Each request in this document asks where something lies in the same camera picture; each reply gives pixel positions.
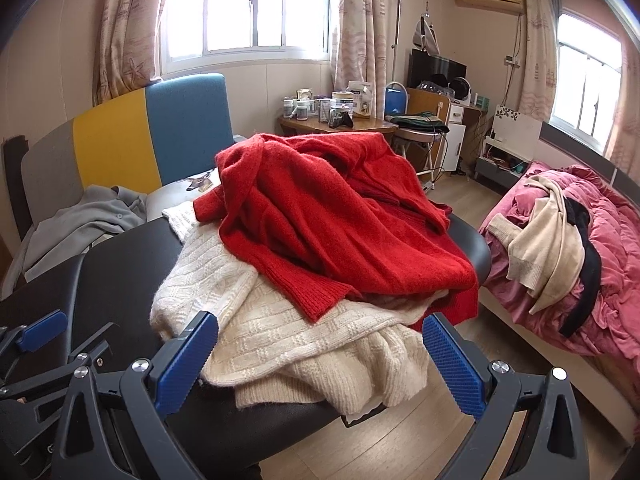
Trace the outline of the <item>red knit sweater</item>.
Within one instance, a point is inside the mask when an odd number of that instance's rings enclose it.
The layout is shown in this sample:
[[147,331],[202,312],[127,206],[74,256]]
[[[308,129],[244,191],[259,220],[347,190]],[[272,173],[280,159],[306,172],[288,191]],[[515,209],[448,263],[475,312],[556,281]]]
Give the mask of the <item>red knit sweater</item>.
[[478,278],[379,133],[273,136],[220,152],[220,182],[193,204],[224,246],[316,322],[341,300],[433,299],[452,324],[478,311]]

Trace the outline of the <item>round stool with clothes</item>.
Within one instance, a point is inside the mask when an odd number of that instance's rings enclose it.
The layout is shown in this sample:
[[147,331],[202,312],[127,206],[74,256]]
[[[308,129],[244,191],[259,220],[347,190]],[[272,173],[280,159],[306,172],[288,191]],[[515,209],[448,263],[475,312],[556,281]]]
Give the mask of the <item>round stool with clothes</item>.
[[385,119],[397,127],[390,141],[393,151],[408,160],[425,186],[434,186],[444,172],[449,128],[431,112],[386,115]]

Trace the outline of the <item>black leather bench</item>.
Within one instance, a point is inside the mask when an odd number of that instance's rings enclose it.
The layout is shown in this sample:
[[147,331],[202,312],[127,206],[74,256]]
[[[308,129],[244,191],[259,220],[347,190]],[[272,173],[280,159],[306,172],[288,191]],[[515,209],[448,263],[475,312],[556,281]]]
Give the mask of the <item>black leather bench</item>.
[[[174,267],[181,245],[164,219],[145,223],[71,258],[2,301],[1,322],[30,324],[53,310],[65,312],[66,333],[18,362],[21,380],[66,362],[68,354],[106,323],[106,370],[150,358],[160,336],[149,322],[153,297]],[[337,411],[328,402],[259,404],[239,410],[230,388],[195,385],[168,427],[206,478],[234,476],[320,430]]]

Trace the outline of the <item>grey hooded sweatshirt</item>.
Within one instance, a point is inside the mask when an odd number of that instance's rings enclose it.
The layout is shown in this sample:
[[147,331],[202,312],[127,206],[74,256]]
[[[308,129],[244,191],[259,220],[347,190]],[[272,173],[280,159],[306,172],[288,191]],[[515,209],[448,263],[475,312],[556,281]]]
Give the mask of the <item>grey hooded sweatshirt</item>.
[[90,185],[80,201],[30,228],[9,266],[1,297],[13,294],[20,278],[32,281],[58,264],[146,221],[146,195],[123,186]]

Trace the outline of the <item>pink quilted bed cover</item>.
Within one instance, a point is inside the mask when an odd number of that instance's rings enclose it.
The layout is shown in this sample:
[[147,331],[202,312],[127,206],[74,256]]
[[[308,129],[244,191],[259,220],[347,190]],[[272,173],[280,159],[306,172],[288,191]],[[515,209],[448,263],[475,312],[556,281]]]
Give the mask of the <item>pink quilted bed cover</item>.
[[591,169],[533,165],[480,226],[513,322],[639,375],[639,213]]

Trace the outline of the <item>beige garment on bed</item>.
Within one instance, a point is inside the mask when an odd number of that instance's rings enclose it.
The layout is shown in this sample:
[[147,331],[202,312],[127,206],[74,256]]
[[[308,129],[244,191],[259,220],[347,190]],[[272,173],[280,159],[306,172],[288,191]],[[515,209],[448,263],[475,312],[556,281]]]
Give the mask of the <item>beige garment on bed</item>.
[[527,226],[521,229],[503,214],[495,214],[488,231],[506,248],[508,279],[527,288],[535,299],[529,312],[536,314],[570,293],[584,250],[577,229],[567,221],[562,188],[541,174],[528,178],[525,185],[547,193],[535,200]]

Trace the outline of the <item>white printed cushion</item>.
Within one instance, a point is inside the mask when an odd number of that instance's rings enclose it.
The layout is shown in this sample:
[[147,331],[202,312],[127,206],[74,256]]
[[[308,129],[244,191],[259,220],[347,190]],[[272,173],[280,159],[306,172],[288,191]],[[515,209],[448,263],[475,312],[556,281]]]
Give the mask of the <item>white printed cushion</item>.
[[146,221],[160,218],[163,210],[195,200],[217,185],[220,185],[220,179],[218,170],[214,168],[162,186],[146,196]]

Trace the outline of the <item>black garment on bed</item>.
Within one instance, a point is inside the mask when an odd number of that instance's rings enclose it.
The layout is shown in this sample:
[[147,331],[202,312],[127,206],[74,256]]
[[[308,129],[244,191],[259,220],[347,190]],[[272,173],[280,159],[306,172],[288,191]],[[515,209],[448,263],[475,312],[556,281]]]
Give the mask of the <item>black garment on bed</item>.
[[560,328],[560,334],[565,338],[570,338],[584,325],[596,306],[601,285],[602,259],[589,239],[590,215],[588,209],[577,200],[569,197],[564,198],[564,203],[567,221],[577,229],[584,250],[584,261],[578,275],[579,281],[582,283],[582,293]]

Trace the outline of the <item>left window curtain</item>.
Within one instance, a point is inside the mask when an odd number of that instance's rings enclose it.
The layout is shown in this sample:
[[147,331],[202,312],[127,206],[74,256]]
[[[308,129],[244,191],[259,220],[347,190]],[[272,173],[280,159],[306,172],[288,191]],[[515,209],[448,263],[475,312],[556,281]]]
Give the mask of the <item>left window curtain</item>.
[[166,0],[104,0],[93,103],[160,80],[160,18]]

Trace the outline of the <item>window curtain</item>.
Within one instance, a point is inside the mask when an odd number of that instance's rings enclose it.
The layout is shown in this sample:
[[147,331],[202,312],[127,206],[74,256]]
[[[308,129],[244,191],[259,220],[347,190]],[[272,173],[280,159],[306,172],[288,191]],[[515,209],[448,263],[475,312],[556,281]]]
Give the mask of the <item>window curtain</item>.
[[93,103],[160,80],[160,18],[166,0],[104,0]]
[[518,109],[548,122],[558,79],[558,9],[553,0],[525,0],[525,17],[526,57]]
[[386,1],[330,0],[330,60],[335,89],[368,82],[382,98],[386,79]]

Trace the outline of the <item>right window curtain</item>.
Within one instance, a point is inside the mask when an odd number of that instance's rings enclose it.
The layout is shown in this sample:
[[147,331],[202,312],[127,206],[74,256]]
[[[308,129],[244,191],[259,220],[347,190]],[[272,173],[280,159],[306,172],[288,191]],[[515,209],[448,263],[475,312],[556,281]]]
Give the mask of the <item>right window curtain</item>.
[[525,17],[526,57],[518,109],[548,122],[558,79],[558,9],[553,0],[525,0]]

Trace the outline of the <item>blue water jug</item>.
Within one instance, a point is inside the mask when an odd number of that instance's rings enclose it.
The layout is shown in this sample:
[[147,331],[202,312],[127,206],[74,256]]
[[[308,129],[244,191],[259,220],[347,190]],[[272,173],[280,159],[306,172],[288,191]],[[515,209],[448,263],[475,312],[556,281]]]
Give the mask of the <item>blue water jug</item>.
[[405,115],[408,108],[408,91],[399,81],[391,81],[385,86],[384,115]]

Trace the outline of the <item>wooden desk with clutter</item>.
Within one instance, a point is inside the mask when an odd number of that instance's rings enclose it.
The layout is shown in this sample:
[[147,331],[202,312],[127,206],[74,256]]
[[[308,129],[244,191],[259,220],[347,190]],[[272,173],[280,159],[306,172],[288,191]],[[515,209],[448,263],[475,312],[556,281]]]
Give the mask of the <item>wooden desk with clutter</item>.
[[283,101],[279,124],[285,136],[340,131],[379,132],[390,138],[397,130],[392,122],[374,117],[374,87],[367,81],[349,81],[346,90],[330,98]]

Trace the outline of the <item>black monitor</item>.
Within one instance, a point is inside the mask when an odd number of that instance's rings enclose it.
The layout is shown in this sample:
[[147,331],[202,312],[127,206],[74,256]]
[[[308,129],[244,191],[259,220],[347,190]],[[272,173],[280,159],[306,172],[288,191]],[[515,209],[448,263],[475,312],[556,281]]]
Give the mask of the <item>black monitor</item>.
[[451,81],[459,77],[466,77],[464,64],[440,55],[429,55],[418,49],[411,51],[407,75],[409,88],[418,88],[422,82],[432,82],[447,88]]

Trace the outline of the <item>middle window curtain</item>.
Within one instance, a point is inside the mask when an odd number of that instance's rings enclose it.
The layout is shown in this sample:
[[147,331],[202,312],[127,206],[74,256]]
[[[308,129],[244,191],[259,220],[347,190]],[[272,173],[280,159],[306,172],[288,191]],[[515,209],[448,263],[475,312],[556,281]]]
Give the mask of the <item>middle window curtain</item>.
[[382,98],[386,79],[386,1],[330,0],[330,60],[335,89],[368,82]]

